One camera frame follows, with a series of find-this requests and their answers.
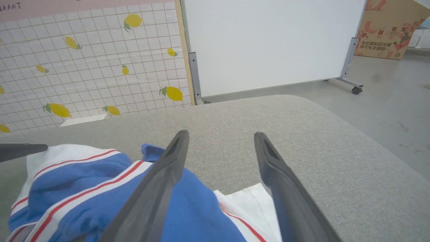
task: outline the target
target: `yellow lemon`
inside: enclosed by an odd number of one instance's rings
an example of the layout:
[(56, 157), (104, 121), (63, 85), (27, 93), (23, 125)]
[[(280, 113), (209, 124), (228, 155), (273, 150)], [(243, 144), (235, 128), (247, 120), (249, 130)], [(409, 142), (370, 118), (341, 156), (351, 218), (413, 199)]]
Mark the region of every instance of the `yellow lemon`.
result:
[(120, 111), (114, 106), (106, 106), (103, 108), (103, 111), (109, 112), (112, 115), (120, 115)]
[(137, 14), (130, 14), (124, 21), (124, 29), (128, 32), (127, 29), (132, 29), (130, 27), (136, 28), (139, 27), (142, 23), (142, 18)]
[(41, 66), (41, 65), (37, 65), (37, 66), (36, 66), (36, 69), (37, 69), (38, 71), (42, 72), (42, 73), (48, 73), (48, 72), (49, 72), (49, 70), (48, 70), (48, 69), (43, 68), (43, 66)]
[(129, 74), (129, 68), (126, 65), (123, 65), (123, 74), (125, 76)]
[(164, 87), (160, 89), (159, 94), (163, 94), (164, 96), (167, 94), (173, 101), (182, 101), (182, 92), (176, 87)]
[(56, 104), (56, 103), (46, 104), (45, 106), (43, 106), (43, 111), (46, 112), (45, 110), (48, 111), (48, 113), (51, 113), (52, 111), (55, 115), (63, 118), (72, 116), (70, 115), (70, 111), (61, 104)]
[(169, 55), (171, 55), (171, 56), (177, 56), (178, 55), (178, 53), (177, 52), (175, 52), (173, 49), (171, 49), (171, 48), (167, 48), (167, 53), (169, 54)]
[(10, 133), (10, 129), (3, 124), (0, 124), (0, 131), (3, 133)]
[(78, 43), (76, 43), (76, 41), (75, 41), (74, 39), (72, 39), (72, 38), (70, 38), (70, 37), (66, 36), (66, 37), (64, 38), (64, 40), (66, 41), (66, 44), (67, 44), (70, 48), (72, 48), (72, 49), (74, 49), (74, 50), (80, 50), (80, 49), (82, 49), (82, 46), (80, 46)]

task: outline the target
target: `gray floor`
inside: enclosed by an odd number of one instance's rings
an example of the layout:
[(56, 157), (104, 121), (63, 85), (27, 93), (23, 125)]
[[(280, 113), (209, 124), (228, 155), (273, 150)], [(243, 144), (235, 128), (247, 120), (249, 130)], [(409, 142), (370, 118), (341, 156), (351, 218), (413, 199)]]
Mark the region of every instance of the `gray floor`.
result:
[(206, 98), (210, 102), (274, 94), (310, 99), (357, 127), (430, 180), (430, 57), (401, 61), (355, 56), (348, 78), (359, 95), (337, 80), (316, 81)]

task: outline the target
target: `wooden frame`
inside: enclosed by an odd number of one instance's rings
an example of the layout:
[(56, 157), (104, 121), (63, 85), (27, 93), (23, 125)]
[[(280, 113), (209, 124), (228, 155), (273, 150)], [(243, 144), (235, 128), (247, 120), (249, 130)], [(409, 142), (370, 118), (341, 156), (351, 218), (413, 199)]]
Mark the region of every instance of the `wooden frame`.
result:
[(188, 46), (187, 46), (187, 40), (185, 37), (184, 18), (182, 16), (182, 7), (181, 7), (180, 0), (175, 0), (175, 8), (176, 8), (176, 15), (178, 17), (179, 34), (181, 36), (182, 51), (184, 53), (185, 71), (187, 73), (188, 88), (190, 89), (191, 105), (194, 106), (196, 102), (194, 100), (194, 89), (193, 89), (193, 82), (191, 80), (190, 61), (188, 60)]

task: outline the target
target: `lemon pattern wallpaper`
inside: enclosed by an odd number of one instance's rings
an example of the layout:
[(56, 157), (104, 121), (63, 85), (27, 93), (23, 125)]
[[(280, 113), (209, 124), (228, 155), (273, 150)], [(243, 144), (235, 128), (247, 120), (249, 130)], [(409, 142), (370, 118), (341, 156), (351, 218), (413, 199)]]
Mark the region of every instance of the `lemon pattern wallpaper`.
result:
[(0, 137), (186, 106), (174, 2), (0, 23)]

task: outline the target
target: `white board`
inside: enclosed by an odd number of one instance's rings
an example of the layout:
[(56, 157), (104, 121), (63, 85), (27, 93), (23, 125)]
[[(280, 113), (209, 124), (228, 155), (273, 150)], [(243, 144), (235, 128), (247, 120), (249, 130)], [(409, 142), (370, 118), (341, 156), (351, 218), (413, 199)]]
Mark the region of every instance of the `white board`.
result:
[(365, 0), (184, 0), (202, 97), (340, 77)]

